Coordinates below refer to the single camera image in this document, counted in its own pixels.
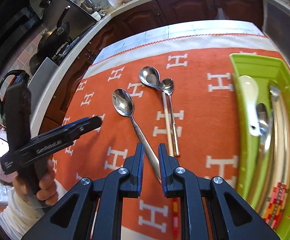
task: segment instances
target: ceramic spoon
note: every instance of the ceramic spoon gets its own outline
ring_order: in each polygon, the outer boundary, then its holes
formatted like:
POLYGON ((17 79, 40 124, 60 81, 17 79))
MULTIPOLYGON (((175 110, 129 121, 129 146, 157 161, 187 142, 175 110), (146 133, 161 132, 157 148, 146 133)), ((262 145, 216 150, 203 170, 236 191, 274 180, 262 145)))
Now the ceramic spoon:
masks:
POLYGON ((256 112, 256 103, 258 99, 258 85, 256 81, 250 76, 240 76, 238 78, 245 105, 247 109, 248 130, 253 136, 260 136, 260 126, 258 123, 258 117, 256 112))

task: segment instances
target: metal spoon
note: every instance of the metal spoon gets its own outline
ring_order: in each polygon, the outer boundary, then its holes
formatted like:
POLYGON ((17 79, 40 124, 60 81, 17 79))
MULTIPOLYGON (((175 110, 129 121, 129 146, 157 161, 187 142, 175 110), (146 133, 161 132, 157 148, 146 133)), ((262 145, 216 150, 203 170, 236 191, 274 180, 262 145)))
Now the metal spoon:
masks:
POLYGON ((168 96, 169 98, 169 104, 171 107, 171 117, 172 117, 172 126, 173 126, 173 134, 174 134, 174 146, 175 146, 175 156, 179 156, 180 152, 178 150, 178 141, 177 141, 177 132, 176 132, 176 123, 175 123, 175 117, 174 117, 174 111, 173 111, 173 105, 172 105, 172 93, 174 92, 174 82, 171 78, 165 78, 163 80, 163 92, 168 96))
POLYGON ((138 76, 139 76, 140 81, 144 85, 156 88, 157 90, 162 90, 166 95, 168 95, 170 108, 171 108, 172 125, 173 125, 174 156, 178 157, 180 155, 180 152, 178 149, 176 124, 175 124, 175 117, 174 117, 172 98, 171 98, 171 94, 174 91, 174 82, 170 78, 166 78, 163 80, 163 82, 161 82, 157 69, 154 67, 149 67, 149 66, 142 68, 138 76))
POLYGON ((149 87, 162 90, 164 84, 160 81, 160 76, 156 68, 154 67, 144 67, 139 72, 140 81, 149 87))
POLYGON ((268 117, 266 106, 263 103, 258 103, 256 106, 258 123, 260 126, 260 145, 265 145, 268 133, 268 117))
POLYGON ((156 157, 154 151, 152 150, 148 141, 146 140, 145 135, 143 134, 143 132, 141 131, 141 129, 139 128, 139 126, 137 125, 137 123, 133 118, 134 102, 132 97, 124 89, 116 89, 112 94, 112 103, 114 104, 116 111, 120 115, 129 117, 129 119, 131 120, 138 139, 142 144, 144 144, 145 153, 149 160, 149 163, 154 169, 157 179, 159 180, 159 182, 161 182, 161 174, 159 170, 158 158, 156 157))

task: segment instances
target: pan handle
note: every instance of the pan handle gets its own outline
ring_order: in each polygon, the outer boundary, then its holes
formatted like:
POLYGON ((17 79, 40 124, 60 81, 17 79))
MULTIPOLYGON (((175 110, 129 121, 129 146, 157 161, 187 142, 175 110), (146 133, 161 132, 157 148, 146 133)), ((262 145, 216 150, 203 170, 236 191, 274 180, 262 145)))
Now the pan handle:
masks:
POLYGON ((58 19, 58 22, 57 22, 57 25, 56 27, 59 28, 62 23, 63 23, 63 20, 64 20, 64 17, 66 15, 66 13, 68 12, 68 10, 70 9, 70 6, 66 6, 65 10, 63 11, 62 15, 60 16, 60 18, 58 19))

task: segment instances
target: human hand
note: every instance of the human hand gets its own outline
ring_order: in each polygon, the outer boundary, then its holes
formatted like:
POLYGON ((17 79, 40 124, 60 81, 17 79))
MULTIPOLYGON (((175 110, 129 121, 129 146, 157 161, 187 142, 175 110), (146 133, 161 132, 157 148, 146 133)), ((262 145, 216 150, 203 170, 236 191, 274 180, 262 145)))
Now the human hand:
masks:
MULTIPOLYGON (((39 181, 39 190, 36 194, 38 200, 45 200, 47 205, 53 206, 56 204, 58 200, 58 193, 56 191, 56 183, 55 172, 53 170, 52 160, 48 160, 47 162, 47 173, 43 176, 43 178, 39 181)), ((27 183, 16 176, 13 179, 13 186, 15 188, 16 193, 24 200, 27 201, 27 194, 29 192, 29 188, 27 183)))

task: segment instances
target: metal screw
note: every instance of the metal screw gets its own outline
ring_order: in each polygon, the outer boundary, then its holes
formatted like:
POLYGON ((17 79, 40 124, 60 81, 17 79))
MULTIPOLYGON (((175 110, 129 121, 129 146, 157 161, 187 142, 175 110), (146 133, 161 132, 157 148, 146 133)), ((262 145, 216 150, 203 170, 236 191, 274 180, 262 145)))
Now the metal screw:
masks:
POLYGON ((82 178, 80 180, 80 183, 82 183, 83 185, 88 185, 90 184, 90 178, 82 178))
POLYGON ((223 183, 223 179, 221 177, 215 177, 215 178, 213 178, 213 181, 216 184, 222 184, 223 183))
POLYGON ((185 169, 183 168, 183 167, 178 167, 178 168, 176 168, 176 172, 178 173, 178 174, 183 174, 183 173, 185 173, 185 169))
POLYGON ((126 168, 120 168, 119 170, 118 170, 118 173, 119 174, 126 174, 128 172, 128 169, 126 169, 126 168))

